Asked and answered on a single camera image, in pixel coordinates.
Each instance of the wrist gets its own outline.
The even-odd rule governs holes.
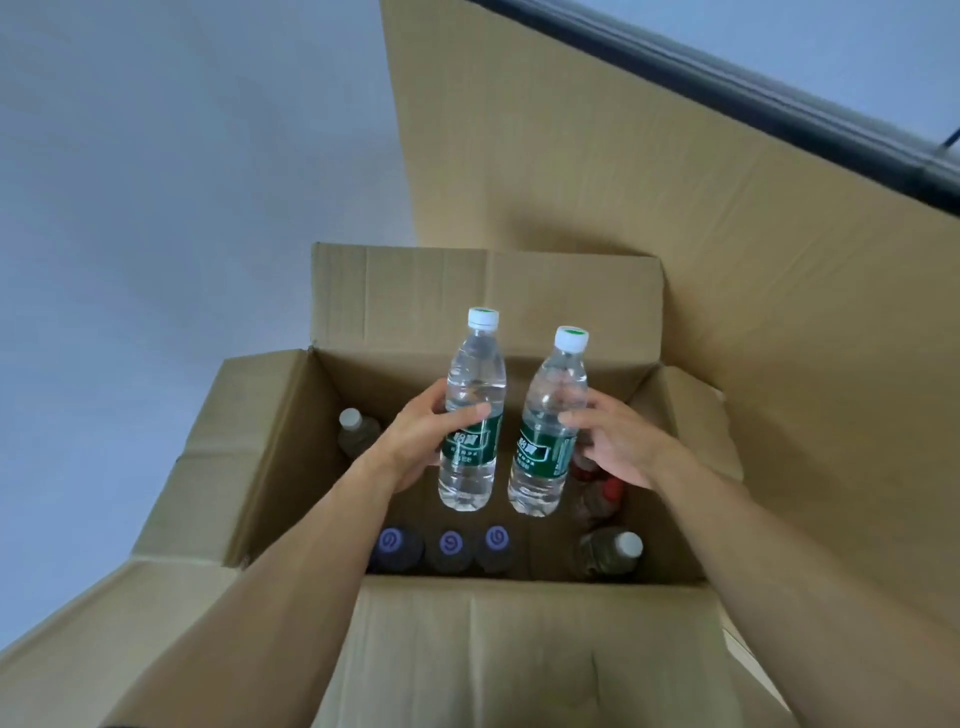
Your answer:
[[[693,453],[672,437],[665,438],[654,452],[650,463],[650,475],[654,488],[659,492],[675,479],[690,460]]]
[[[402,473],[394,458],[376,448],[370,448],[353,461],[342,478],[354,481],[354,487],[374,494],[384,494],[387,499],[394,494]]]

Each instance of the plastic bottle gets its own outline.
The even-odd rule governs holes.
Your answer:
[[[570,458],[570,477],[579,480],[582,483],[590,483],[603,475],[600,466],[590,460],[582,452],[574,449],[573,457]]]
[[[423,538],[406,528],[384,528],[373,549],[376,565],[384,571],[408,571],[423,556]]]
[[[528,516],[548,516],[560,503],[577,429],[564,427],[557,418],[587,405],[583,353],[588,339],[582,328],[558,328],[554,350],[527,390],[507,496]]]
[[[426,557],[437,573],[460,573],[469,569],[473,549],[459,531],[445,531],[426,550]]]
[[[380,436],[380,423],[373,417],[364,417],[353,407],[340,413],[340,428],[337,445],[350,460],[360,457]]]
[[[577,576],[622,576],[636,568],[643,542],[633,531],[611,525],[588,533],[574,547],[573,570]]]
[[[514,564],[514,550],[510,534],[502,525],[492,525],[477,548],[476,562],[484,573],[498,574],[510,570]]]
[[[451,432],[441,446],[440,500],[457,511],[483,508],[493,490],[496,443],[507,396],[507,368],[496,343],[499,318],[490,308],[469,311],[469,335],[446,376],[448,412],[485,401],[492,406],[486,420]]]
[[[612,475],[606,480],[587,483],[574,506],[574,518],[587,526],[605,521],[620,510],[623,501],[623,481]]]

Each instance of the green bottle label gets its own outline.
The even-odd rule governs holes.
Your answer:
[[[520,439],[516,443],[514,463],[535,477],[560,477],[566,474],[570,466],[576,439],[576,433],[556,437],[534,432],[531,426],[523,423],[520,426]]]
[[[496,441],[500,437],[502,419],[501,412],[482,423],[451,432],[444,437],[441,452],[454,465],[486,465],[496,457]]]

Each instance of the hand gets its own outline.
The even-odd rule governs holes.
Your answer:
[[[445,398],[446,379],[437,379],[407,402],[357,462],[384,473],[393,483],[394,493],[416,483],[427,466],[438,463],[437,448],[447,434],[490,416],[488,402],[444,412]]]
[[[584,455],[625,482],[653,488],[658,458],[668,450],[684,448],[609,395],[590,389],[587,406],[587,409],[562,413],[560,422],[567,427],[589,430],[593,444],[584,448]]]

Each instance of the cardboard box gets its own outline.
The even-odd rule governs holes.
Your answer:
[[[574,489],[566,489],[557,513],[546,519],[520,515],[506,497],[523,399],[552,349],[554,331],[564,323],[590,331],[585,362],[591,386],[636,401],[637,407],[668,411],[672,419],[664,426],[706,455],[728,456],[717,462],[735,470],[722,405],[709,388],[676,370],[655,372],[662,301],[655,258],[318,244],[313,281],[310,352],[225,363],[144,526],[136,557],[177,556],[226,566],[256,558],[346,468],[336,446],[340,409],[355,406],[388,424],[406,401],[445,375],[466,335],[472,305],[500,310],[497,335],[507,360],[491,501],[477,513],[453,511],[438,497],[437,471],[428,470],[394,498],[387,525],[414,528],[432,543],[448,528],[476,541],[490,525],[502,524],[516,554],[508,578],[575,578],[569,554],[584,529],[570,513],[578,495]],[[706,407],[697,401],[703,395],[699,387],[708,392]],[[726,439],[719,446],[710,436],[714,431]],[[632,489],[614,522],[645,541],[636,581],[703,578],[652,492]],[[430,569],[423,565],[415,573]],[[474,568],[466,575],[482,573]]]
[[[387,522],[427,538],[447,527],[477,536],[503,523],[515,567],[506,579],[368,576],[315,725],[737,725],[709,589],[545,584],[571,578],[565,557],[581,533],[568,512],[575,494],[546,519],[521,516],[506,499],[527,385],[563,323],[590,331],[592,385],[640,411],[667,413],[662,426],[705,456],[735,456],[710,388],[659,364],[660,263],[320,244],[313,280],[310,350],[225,361],[132,560],[0,655],[0,723],[58,728],[102,716],[235,568],[346,469],[336,447],[340,410],[357,406],[388,423],[445,374],[468,308],[485,304],[501,311],[509,378],[491,502],[473,514],[446,508],[434,469],[394,498]],[[735,457],[714,460],[729,471]],[[635,581],[700,582],[655,494],[632,490],[618,518],[645,541]],[[49,694],[60,700],[34,698]]]
[[[751,496],[960,629],[960,220],[482,5],[381,3],[420,245],[658,257]]]

